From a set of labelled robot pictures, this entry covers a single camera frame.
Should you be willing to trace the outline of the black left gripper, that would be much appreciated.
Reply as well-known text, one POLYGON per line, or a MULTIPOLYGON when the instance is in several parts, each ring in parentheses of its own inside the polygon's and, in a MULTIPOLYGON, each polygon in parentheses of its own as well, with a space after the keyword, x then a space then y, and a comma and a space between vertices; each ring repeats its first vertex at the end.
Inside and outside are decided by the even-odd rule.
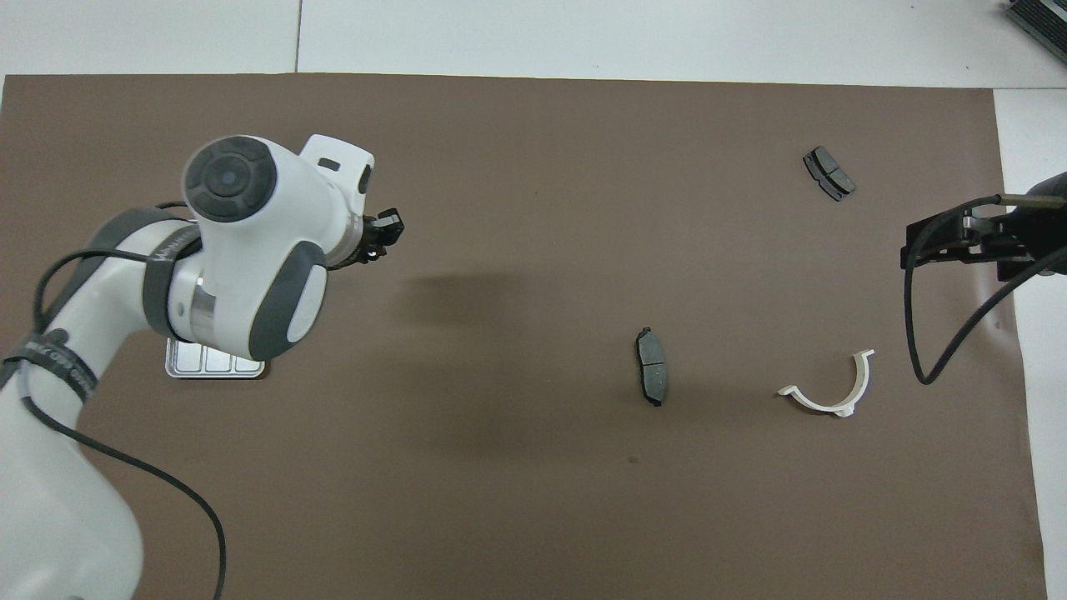
POLYGON ((373 263, 388 254, 388 247, 403 236, 405 225, 397 208, 377 217, 352 216, 343 240, 330 252, 330 270, 340 270, 355 263, 373 263))

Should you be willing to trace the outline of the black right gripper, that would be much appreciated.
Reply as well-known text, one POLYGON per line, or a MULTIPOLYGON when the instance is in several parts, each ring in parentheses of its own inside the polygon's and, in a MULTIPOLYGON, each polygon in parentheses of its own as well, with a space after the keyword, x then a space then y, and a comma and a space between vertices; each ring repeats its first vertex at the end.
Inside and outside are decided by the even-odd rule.
POLYGON ((934 225, 930 235, 919 241, 938 218, 927 217, 906 228, 904 246, 899 248, 899 268, 908 260, 926 263, 1029 263, 1044 256, 1044 210, 1017 208, 1013 212, 988 217, 980 209, 950 210, 947 219, 934 225))

